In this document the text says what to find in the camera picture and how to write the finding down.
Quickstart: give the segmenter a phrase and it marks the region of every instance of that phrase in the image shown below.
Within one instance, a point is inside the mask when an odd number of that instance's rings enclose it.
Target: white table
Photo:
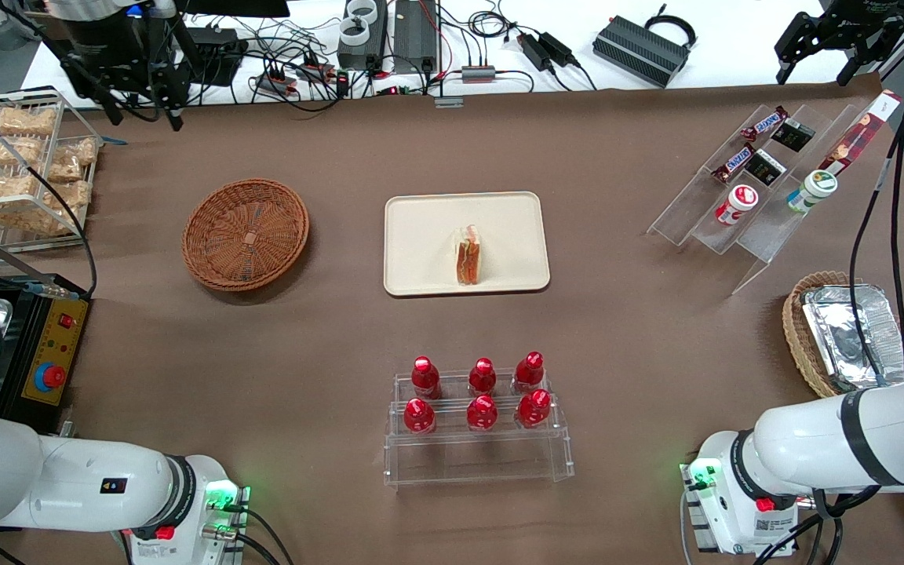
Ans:
[[[615,67],[592,53],[592,42],[600,29],[609,23],[613,15],[621,15],[631,21],[642,23],[656,14],[662,0],[502,0],[501,9],[512,21],[530,26],[539,31],[552,33],[561,42],[571,47],[578,60],[595,80],[599,89],[653,89],[656,86]],[[288,21],[302,27],[312,27],[326,22],[331,17],[340,16],[344,12],[344,0],[301,0],[291,2],[291,18]],[[445,0],[445,10],[456,19],[466,21],[470,14],[480,10],[489,10],[490,3],[485,0]],[[775,83],[779,65],[776,60],[774,44],[783,29],[799,11],[810,14],[822,13],[818,0],[720,0],[705,2],[701,0],[668,0],[665,13],[686,19],[696,30],[699,40],[693,47],[686,67],[672,79],[669,89],[696,89],[707,86],[750,86],[772,85]],[[392,7],[390,6],[390,26],[392,29]],[[187,17],[189,26],[204,26],[214,18],[210,16]],[[253,28],[266,25],[270,20],[261,18],[241,18]],[[224,18],[221,27],[239,27],[239,23]],[[659,24],[652,28],[658,35],[663,35],[677,43],[685,42],[682,31],[674,25]],[[444,28],[448,45],[453,51],[451,68],[457,69],[466,64],[466,47],[459,31]],[[240,29],[240,37],[249,33]],[[336,23],[317,30],[316,37],[326,44],[327,52],[337,47],[338,28]],[[476,64],[476,46],[471,39],[468,42],[474,51]],[[537,74],[530,62],[521,53],[517,42],[504,43],[502,37],[488,39],[490,47],[489,64],[499,71],[526,71],[535,78],[537,92],[556,92],[562,90],[548,72]],[[443,46],[443,64],[448,67],[448,48]],[[337,57],[330,57],[336,63]],[[387,68],[392,60],[387,61]],[[842,51],[824,51],[808,57],[797,64],[790,82],[832,82],[836,74],[846,64],[846,55]],[[252,76],[260,75],[263,64],[258,58],[245,57],[237,71],[233,82],[236,97],[250,101],[252,90],[249,82]],[[568,67],[557,71],[560,79],[572,89],[591,89],[585,76],[577,68]],[[365,80],[355,85],[355,97],[361,96]],[[376,89],[388,86],[419,87],[421,80],[417,75],[392,76],[392,78],[374,80]],[[79,99],[73,92],[71,83],[61,70],[58,60],[42,44],[30,65],[30,71],[23,80],[23,87],[53,86],[71,100],[77,108],[92,108],[91,100]],[[308,86],[298,83],[302,100],[309,100]],[[200,86],[191,86],[191,97]],[[523,75],[499,75],[498,80],[484,85],[463,85],[452,75],[445,81],[445,96],[478,93],[515,93],[528,90],[528,79]],[[257,96],[258,101],[274,101],[270,97]],[[232,104],[232,96],[228,87],[212,86],[204,94],[204,104]]]

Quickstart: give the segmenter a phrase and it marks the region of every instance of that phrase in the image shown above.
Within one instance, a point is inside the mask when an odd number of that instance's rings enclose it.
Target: foil container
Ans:
[[[880,375],[860,345],[850,308],[850,287],[819,286],[800,294],[801,310],[829,379],[843,392],[904,382],[902,337],[888,297],[871,285],[857,285],[856,293],[861,329]]]

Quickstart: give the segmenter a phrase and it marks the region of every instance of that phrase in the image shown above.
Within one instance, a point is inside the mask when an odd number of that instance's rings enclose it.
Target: wicker basket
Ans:
[[[807,385],[822,398],[836,396],[843,391],[832,384],[825,365],[822,364],[822,355],[818,353],[818,345],[811,336],[811,330],[807,328],[807,318],[804,318],[804,311],[800,308],[800,294],[816,286],[846,286],[849,283],[844,272],[814,272],[801,279],[783,301],[783,333],[790,347],[790,355],[793,355],[793,361]]]
[[[182,250],[187,270],[202,285],[237,293],[287,271],[308,236],[309,215],[294,191],[248,179],[216,190],[191,212]]]

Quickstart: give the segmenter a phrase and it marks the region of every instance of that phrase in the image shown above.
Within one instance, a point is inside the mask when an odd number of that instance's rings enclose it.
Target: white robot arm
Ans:
[[[687,476],[725,553],[767,550],[797,525],[798,497],[904,493],[904,383],[769,409],[708,437]]]
[[[137,564],[219,565],[239,518],[220,509],[244,498],[204,455],[37,436],[0,419],[0,526],[129,530]]]

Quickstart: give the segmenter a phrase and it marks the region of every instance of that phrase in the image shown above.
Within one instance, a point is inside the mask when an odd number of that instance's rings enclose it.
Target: yellow control panel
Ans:
[[[51,406],[61,404],[61,393],[68,383],[75,346],[82,336],[88,311],[89,304],[85,301],[51,301],[30,372],[23,383],[23,398]]]

